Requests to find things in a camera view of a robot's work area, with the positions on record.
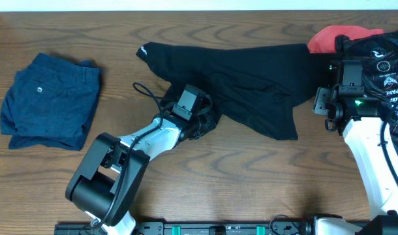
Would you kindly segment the black t-shirt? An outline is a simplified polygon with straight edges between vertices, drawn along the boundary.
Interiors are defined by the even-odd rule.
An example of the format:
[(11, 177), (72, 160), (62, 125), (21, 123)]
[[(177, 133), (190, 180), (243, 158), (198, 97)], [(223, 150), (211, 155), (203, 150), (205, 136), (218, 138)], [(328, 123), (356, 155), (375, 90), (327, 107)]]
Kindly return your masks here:
[(306, 44), (222, 50), (148, 42), (136, 55), (170, 94), (193, 85), (211, 96), (218, 117), (276, 140), (297, 140), (293, 109), (328, 82), (337, 54), (312, 54)]

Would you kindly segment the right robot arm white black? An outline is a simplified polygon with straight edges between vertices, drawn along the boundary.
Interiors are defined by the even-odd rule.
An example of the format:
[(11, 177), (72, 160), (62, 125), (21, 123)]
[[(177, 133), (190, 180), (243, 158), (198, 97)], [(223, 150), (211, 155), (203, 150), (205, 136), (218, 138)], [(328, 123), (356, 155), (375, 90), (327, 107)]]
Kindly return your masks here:
[(336, 215), (315, 215), (302, 226), (302, 234), (398, 234), (398, 156), (381, 106), (379, 99), (366, 97), (361, 86), (318, 89), (313, 112), (326, 116), (326, 129), (337, 131), (350, 148), (371, 220), (356, 225)]

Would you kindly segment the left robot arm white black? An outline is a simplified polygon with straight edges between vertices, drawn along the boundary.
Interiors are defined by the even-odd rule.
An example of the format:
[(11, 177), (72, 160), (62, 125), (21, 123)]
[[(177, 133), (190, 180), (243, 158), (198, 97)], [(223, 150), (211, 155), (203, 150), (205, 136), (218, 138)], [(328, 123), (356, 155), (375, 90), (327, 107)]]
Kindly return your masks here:
[(151, 160), (186, 139), (198, 139), (215, 128), (210, 96), (180, 99), (160, 110), (151, 124), (127, 136), (96, 137), (71, 178), (66, 198), (92, 221), (86, 234), (132, 234), (129, 213)]

